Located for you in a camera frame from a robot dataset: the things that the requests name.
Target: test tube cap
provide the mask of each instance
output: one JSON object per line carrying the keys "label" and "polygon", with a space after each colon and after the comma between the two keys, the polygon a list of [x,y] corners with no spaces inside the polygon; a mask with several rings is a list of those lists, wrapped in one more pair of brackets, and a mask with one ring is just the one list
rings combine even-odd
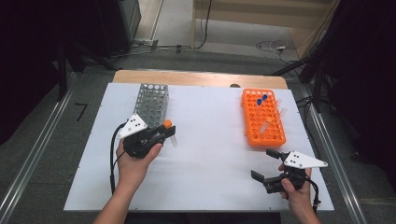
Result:
{"label": "test tube cap", "polygon": [[172,120],[166,119],[166,120],[163,122],[163,126],[164,126],[165,128],[170,128],[170,127],[172,127]]}
{"label": "test tube cap", "polygon": [[273,118],[270,118],[270,117],[267,117],[267,118],[265,118],[265,120],[266,120],[268,123],[271,123],[274,119],[273,119]]}

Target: human hand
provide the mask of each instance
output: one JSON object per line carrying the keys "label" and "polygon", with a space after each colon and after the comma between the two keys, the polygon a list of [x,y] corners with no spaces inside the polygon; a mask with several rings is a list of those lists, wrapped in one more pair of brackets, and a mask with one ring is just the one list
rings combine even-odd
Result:
{"label": "human hand", "polygon": [[136,191],[145,179],[150,163],[158,156],[162,147],[162,144],[156,144],[151,148],[145,158],[137,159],[124,153],[123,139],[121,139],[116,151],[117,158],[120,157],[122,153],[125,155],[122,155],[118,160],[120,177],[117,188],[123,186],[126,187],[125,189]]}
{"label": "human hand", "polygon": [[[280,165],[278,170],[283,171],[284,165]],[[305,169],[306,175],[311,176],[312,169]],[[299,223],[320,223],[311,204],[311,188],[308,181],[296,190],[293,184],[287,179],[282,179],[282,186],[285,191],[280,192],[283,199],[289,200],[289,209]]]}

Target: test tube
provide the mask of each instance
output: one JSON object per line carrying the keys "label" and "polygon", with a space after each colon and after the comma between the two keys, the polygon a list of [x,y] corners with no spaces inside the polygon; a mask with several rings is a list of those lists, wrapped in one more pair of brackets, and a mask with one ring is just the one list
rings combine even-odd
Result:
{"label": "test tube", "polygon": [[256,115],[257,117],[260,115],[260,106],[262,105],[262,99],[257,99],[257,104],[256,104]]}
{"label": "test tube", "polygon": [[279,108],[281,104],[282,104],[282,99],[277,99],[276,100],[276,108]]}
{"label": "test tube", "polygon": [[[170,119],[166,119],[166,120],[163,122],[163,126],[164,126],[165,128],[170,128],[170,127],[172,127],[172,121],[171,121]],[[177,147],[177,140],[176,140],[175,135],[172,135],[172,136],[170,136],[169,138],[171,139],[172,146]]]}
{"label": "test tube", "polygon": [[268,128],[268,126],[270,125],[270,123],[273,121],[272,118],[265,118],[264,123],[262,124],[262,126],[260,127],[260,133],[264,133],[264,131]]}
{"label": "test tube", "polygon": [[288,112],[288,109],[286,107],[283,107],[282,110],[279,112],[280,117],[284,116]]}

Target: white table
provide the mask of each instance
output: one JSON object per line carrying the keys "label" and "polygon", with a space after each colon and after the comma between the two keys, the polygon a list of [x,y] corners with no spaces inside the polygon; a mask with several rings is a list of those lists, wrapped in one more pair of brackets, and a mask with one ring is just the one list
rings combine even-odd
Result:
{"label": "white table", "polygon": [[[82,155],[64,210],[99,211],[111,196],[109,146],[115,129],[134,110],[140,84],[110,83]],[[281,211],[288,210],[279,194],[267,194],[250,177],[250,170],[265,177],[278,176],[280,160],[253,150],[244,135],[243,89],[169,86],[166,117],[177,127],[178,147],[167,140],[150,165],[130,210],[139,211]],[[287,142],[278,150],[314,156],[291,91],[273,90],[288,109],[282,122]],[[318,169],[318,210],[333,210]]]}

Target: metal rail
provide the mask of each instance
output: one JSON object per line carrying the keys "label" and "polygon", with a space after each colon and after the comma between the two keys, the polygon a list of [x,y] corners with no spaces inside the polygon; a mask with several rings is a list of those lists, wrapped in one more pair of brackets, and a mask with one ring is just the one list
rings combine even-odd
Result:
{"label": "metal rail", "polygon": [[43,154],[50,137],[55,130],[56,125],[64,109],[67,106],[67,103],[72,95],[76,83],[78,82],[79,75],[76,73],[72,73],[69,78],[69,90],[64,95],[64,98],[58,102],[53,108],[49,119],[47,120],[43,130],[38,136],[35,144],[26,158],[23,166],[18,172],[17,176],[13,180],[12,184],[8,187],[6,192],[6,197],[1,202],[0,206],[0,223],[6,224],[9,221],[9,218],[14,211],[15,206],[18,203],[18,200],[23,194],[24,189],[26,188],[27,183],[29,182],[30,177],[37,166],[41,155]]}
{"label": "metal rail", "polygon": [[[310,96],[311,91],[306,87],[302,86],[304,97]],[[347,173],[344,169],[343,164],[338,158],[337,152],[335,151],[334,145],[332,144],[332,139],[326,129],[323,118],[321,114],[318,114],[315,111],[315,108],[311,106],[310,113],[314,124],[318,130],[318,134],[320,140],[323,144],[323,148],[329,158],[329,164],[333,169],[333,173],[335,179],[337,180],[338,186],[343,194],[344,201],[346,203],[346,207],[349,211],[351,219],[355,224],[365,224],[368,223],[359,203],[358,198],[356,197],[355,191],[350,184],[350,181],[347,177]]]}

